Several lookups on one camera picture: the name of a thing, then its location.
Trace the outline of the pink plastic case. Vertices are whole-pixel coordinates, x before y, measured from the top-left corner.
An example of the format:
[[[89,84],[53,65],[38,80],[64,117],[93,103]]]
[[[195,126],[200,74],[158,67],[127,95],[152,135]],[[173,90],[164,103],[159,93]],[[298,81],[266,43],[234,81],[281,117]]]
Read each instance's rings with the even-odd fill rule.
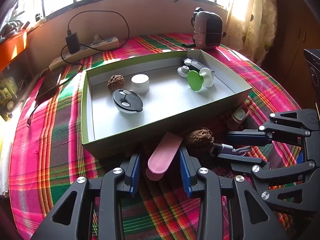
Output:
[[[183,138],[167,132],[148,159],[146,176],[152,181],[160,180],[177,153]]]

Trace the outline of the brown walnut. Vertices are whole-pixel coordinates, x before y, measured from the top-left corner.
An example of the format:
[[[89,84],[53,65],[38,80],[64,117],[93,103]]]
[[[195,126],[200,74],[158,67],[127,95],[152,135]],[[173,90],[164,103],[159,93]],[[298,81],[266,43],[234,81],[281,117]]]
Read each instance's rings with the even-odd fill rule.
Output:
[[[211,130],[201,127],[189,132],[183,139],[186,148],[195,153],[208,153],[214,144]]]
[[[124,85],[125,79],[122,75],[112,75],[107,82],[107,88],[112,92],[117,89],[122,89]]]

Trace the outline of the black round lid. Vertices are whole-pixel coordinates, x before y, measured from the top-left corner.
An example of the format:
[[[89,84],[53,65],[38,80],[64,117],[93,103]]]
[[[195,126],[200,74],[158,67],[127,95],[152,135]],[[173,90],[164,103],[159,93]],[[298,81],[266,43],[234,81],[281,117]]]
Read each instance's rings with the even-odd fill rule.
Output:
[[[112,93],[112,99],[120,112],[135,114],[143,110],[141,98],[131,90],[118,89]]]

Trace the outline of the green white spool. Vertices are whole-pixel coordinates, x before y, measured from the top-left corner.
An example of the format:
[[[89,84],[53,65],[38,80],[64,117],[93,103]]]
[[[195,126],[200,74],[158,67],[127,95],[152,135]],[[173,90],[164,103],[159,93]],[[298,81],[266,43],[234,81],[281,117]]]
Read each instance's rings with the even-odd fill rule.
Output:
[[[193,91],[199,91],[202,87],[210,88],[214,84],[214,73],[208,68],[202,68],[199,72],[191,70],[187,81]]]

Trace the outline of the white round cap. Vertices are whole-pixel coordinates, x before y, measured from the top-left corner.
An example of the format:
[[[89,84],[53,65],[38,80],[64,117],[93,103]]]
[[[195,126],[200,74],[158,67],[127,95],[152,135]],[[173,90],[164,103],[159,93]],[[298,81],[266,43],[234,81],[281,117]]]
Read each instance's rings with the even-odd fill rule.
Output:
[[[137,74],[131,78],[131,85],[133,91],[139,94],[144,94],[149,90],[150,80],[145,74]]]

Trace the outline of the black remote device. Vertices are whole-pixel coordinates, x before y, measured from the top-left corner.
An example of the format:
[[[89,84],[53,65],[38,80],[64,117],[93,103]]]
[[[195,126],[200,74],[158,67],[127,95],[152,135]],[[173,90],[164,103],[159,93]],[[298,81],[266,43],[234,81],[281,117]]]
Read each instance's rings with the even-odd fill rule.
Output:
[[[196,61],[195,59],[191,59],[191,58],[183,59],[182,65],[186,66],[189,70],[194,70],[196,72],[199,72],[203,68],[209,68],[204,64],[200,63],[199,61]]]

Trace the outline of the white round suction knob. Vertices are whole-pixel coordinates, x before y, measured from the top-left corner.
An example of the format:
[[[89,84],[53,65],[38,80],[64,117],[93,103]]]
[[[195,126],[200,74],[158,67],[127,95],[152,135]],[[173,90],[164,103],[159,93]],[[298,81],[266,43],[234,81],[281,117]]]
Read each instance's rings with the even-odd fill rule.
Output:
[[[181,66],[181,67],[178,67],[178,69],[177,69],[178,75],[183,78],[187,78],[189,72],[190,72],[190,69],[188,66]]]

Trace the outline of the white green cardboard box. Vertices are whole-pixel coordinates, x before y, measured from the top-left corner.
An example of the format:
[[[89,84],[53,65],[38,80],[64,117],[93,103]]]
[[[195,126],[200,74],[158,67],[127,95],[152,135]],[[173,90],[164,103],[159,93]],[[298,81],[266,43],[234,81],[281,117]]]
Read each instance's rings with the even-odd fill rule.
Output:
[[[193,91],[178,75],[182,60],[192,58],[214,73],[213,85]],[[150,84],[140,96],[143,109],[124,113],[117,109],[107,82],[113,75],[125,79],[124,88],[133,91],[131,79],[145,74]],[[136,143],[166,132],[199,124],[242,104],[251,86],[224,63],[201,50],[171,51],[133,57],[89,69],[85,74],[81,102],[83,147],[103,159]]]

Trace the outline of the brown walnut in box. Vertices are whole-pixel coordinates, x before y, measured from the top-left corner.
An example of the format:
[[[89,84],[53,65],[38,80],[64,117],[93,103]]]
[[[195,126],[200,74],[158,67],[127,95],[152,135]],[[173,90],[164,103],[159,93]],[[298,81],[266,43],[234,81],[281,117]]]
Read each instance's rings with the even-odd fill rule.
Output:
[[[125,79],[122,75],[112,75],[107,82],[107,88],[112,92],[117,89],[122,89],[124,85]]]

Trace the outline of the cream dotted curtain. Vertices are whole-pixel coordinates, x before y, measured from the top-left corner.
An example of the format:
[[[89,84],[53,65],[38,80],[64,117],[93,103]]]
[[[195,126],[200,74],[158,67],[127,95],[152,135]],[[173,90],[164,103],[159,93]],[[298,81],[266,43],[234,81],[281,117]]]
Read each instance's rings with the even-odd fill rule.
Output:
[[[278,24],[277,0],[231,0],[222,44],[262,64]]]

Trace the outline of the grey black mini heater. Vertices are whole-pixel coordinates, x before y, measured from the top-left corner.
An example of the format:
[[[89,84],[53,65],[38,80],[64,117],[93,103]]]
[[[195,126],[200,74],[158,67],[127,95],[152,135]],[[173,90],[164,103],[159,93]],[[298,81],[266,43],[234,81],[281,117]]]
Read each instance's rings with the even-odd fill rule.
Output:
[[[197,7],[190,22],[194,28],[193,42],[183,43],[184,48],[207,50],[220,46],[223,22],[218,14]]]

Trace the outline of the black phone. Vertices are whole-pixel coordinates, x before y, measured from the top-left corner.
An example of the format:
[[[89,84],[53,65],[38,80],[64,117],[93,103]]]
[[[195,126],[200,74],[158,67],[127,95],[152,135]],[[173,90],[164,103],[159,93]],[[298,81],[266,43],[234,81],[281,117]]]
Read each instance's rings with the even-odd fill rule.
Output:
[[[35,98],[37,105],[49,100],[57,93],[60,86],[62,72],[63,67],[48,70]]]

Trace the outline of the white power strip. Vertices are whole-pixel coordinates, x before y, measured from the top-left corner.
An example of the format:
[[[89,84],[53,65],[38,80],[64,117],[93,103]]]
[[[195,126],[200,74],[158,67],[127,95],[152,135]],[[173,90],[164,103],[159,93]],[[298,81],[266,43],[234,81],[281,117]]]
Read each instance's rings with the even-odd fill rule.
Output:
[[[109,51],[117,48],[119,48],[119,40],[116,37],[107,38],[99,43],[92,43],[88,47],[81,46],[80,50],[74,54],[64,53],[61,57],[54,59],[50,63],[49,69],[54,70],[65,65],[67,62],[77,62],[98,52]]]

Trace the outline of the black charger adapter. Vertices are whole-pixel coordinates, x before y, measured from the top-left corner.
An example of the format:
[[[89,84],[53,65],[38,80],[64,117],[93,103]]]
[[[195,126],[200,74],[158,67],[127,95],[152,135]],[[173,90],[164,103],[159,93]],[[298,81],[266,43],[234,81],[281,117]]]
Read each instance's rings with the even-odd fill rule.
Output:
[[[69,32],[66,37],[66,44],[70,54],[77,53],[80,50],[78,34]]]

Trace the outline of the orange plastic tray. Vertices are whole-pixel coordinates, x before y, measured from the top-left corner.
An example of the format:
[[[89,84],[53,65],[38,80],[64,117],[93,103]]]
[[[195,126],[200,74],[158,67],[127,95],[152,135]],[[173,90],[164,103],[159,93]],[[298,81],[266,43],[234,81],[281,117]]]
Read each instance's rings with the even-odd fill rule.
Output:
[[[27,32],[25,30],[4,41],[0,47],[0,70],[2,71],[26,47]]]

